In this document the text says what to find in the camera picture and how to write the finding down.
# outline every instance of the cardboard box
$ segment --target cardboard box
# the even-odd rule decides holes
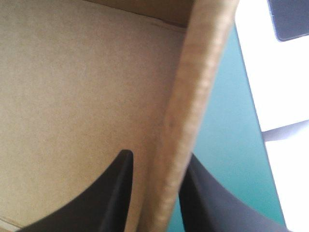
[[[133,13],[83,0],[0,2],[0,219],[5,223],[23,227],[60,208],[125,148],[135,154],[126,225],[127,232],[135,231],[144,196],[156,201],[146,189],[153,178],[148,170],[156,158],[165,160],[165,153],[158,155],[164,143],[176,147],[175,141],[169,142],[176,131],[179,144],[184,138],[188,141],[183,145],[185,157],[171,148],[166,164],[172,167],[173,159],[181,160],[176,183],[181,182],[234,5],[221,1],[196,6],[201,12],[213,7],[214,11],[207,17],[196,14],[202,24],[195,29],[195,19],[189,26],[187,40],[196,48],[186,56],[183,27],[191,0],[181,1],[179,14],[173,0],[165,5],[145,1],[144,6],[135,1],[97,2]],[[220,14],[229,21],[221,20],[222,27],[206,33],[204,21],[213,23]],[[219,44],[212,46],[209,41],[215,36]],[[214,65],[204,72],[209,69],[204,63],[209,55]],[[188,57],[198,65],[187,65]],[[179,77],[184,75],[188,83]],[[184,101],[179,93],[186,96]],[[196,105],[198,112],[190,105]],[[172,129],[165,126],[171,115],[176,117]],[[196,123],[190,124],[191,116]],[[187,123],[193,130],[187,130]],[[161,170],[166,178],[168,169]],[[177,185],[172,192],[175,198]]]

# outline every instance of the cardboard surface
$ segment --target cardboard surface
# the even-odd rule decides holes
[[[194,0],[88,0],[186,26]]]
[[[0,1],[0,218],[25,226],[131,149],[138,222],[181,29],[82,0]]]

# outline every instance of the white surface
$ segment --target white surface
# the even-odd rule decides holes
[[[287,227],[308,232],[309,124],[286,140],[266,142],[271,170]]]
[[[262,131],[309,119],[309,36],[279,42],[267,0],[241,0],[236,25]],[[266,142],[288,229],[308,232],[309,127]]]
[[[279,42],[267,0],[241,0],[236,25],[261,130],[309,119],[309,36]]]

